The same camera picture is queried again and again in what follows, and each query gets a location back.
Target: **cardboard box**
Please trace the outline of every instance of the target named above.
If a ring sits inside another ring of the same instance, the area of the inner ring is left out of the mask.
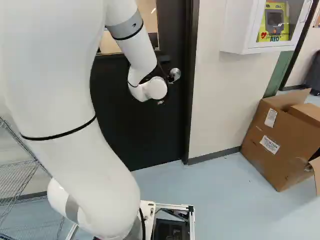
[[[288,113],[317,128],[320,128],[320,107],[312,103],[304,103],[289,107]]]
[[[262,99],[241,146],[241,153],[279,192],[315,174],[320,194],[320,157],[310,161],[320,147],[320,127],[306,120],[320,115],[318,109],[310,114],[313,106],[300,106],[310,90]]]

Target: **black door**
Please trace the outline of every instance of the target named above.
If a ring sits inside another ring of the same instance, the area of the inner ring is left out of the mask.
[[[158,0],[156,14],[158,61],[166,73],[171,68],[182,72],[164,103],[132,97],[129,63],[122,53],[97,55],[91,71],[91,97],[101,131],[131,171],[181,159],[184,153],[186,1]],[[161,71],[156,69],[150,77],[155,75],[162,76]]]

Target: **door lever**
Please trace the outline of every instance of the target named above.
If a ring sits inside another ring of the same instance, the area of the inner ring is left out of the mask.
[[[172,79],[172,81],[169,81],[168,83],[169,84],[174,84],[176,81],[178,81],[181,77],[181,71],[179,68],[172,68],[170,70],[170,73],[169,73],[169,76],[170,78]]]

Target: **white cabinet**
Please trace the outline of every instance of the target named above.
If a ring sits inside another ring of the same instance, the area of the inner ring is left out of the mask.
[[[254,54],[294,50],[313,0],[226,0],[220,50]]]

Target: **wire shelf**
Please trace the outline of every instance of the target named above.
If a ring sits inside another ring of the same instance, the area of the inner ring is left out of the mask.
[[[0,229],[0,240],[65,240],[71,226],[46,196],[18,200]]]
[[[26,185],[35,174],[40,163],[28,147],[22,142],[18,135],[12,130],[8,122],[0,117],[0,129],[8,137],[11,137],[15,144],[21,147],[27,154],[24,161],[9,162],[0,164],[0,226],[10,213],[17,199],[24,191]]]
[[[61,220],[47,221],[43,224],[16,226],[1,229],[1,234],[9,240],[58,240],[59,229],[64,218]]]
[[[39,163],[27,160],[0,165],[0,226],[38,169]]]

